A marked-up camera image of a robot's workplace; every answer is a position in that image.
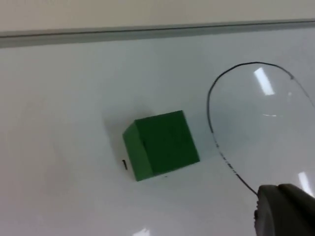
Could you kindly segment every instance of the cube side face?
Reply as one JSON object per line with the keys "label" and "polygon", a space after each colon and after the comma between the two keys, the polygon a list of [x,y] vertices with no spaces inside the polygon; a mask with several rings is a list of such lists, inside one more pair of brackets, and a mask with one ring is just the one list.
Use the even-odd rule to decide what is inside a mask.
{"label": "cube side face", "polygon": [[199,161],[183,111],[136,121],[154,175]]}
{"label": "cube side face", "polygon": [[153,176],[151,164],[140,139],[139,132],[133,123],[123,134],[127,153],[137,181]]}

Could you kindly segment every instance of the cube top face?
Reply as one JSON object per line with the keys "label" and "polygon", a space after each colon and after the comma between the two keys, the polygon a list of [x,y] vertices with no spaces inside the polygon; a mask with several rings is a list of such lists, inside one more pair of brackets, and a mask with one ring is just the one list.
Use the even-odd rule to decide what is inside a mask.
{"label": "cube top face", "polygon": [[199,161],[183,111],[138,119],[135,125],[154,175]]}

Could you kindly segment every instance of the small black object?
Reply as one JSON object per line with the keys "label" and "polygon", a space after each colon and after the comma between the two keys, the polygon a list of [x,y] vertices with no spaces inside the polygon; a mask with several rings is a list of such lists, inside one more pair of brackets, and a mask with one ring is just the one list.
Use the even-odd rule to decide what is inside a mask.
{"label": "small black object", "polygon": [[125,169],[128,170],[127,163],[125,160],[123,160],[123,164],[124,164]]}

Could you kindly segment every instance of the green cube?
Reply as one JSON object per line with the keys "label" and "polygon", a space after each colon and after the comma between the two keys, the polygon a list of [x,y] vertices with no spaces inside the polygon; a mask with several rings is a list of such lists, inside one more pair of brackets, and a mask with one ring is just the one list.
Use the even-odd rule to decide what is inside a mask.
{"label": "green cube", "polygon": [[123,138],[137,181],[199,161],[183,111],[137,119]]}

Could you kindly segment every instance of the white surface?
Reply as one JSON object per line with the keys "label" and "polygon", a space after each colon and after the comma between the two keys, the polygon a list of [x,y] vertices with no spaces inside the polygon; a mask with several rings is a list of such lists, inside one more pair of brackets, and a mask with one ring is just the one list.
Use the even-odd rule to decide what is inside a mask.
{"label": "white surface", "polygon": [[0,0],[0,34],[315,19],[313,0]]}
{"label": "white surface", "polygon": [[[206,93],[241,62],[289,69],[315,100],[315,29],[0,49],[0,228],[25,236],[252,236],[255,196],[220,159]],[[263,66],[218,82],[211,111],[226,157],[260,184],[314,189],[315,112]],[[121,134],[135,118],[184,110],[201,162],[135,182]]]}

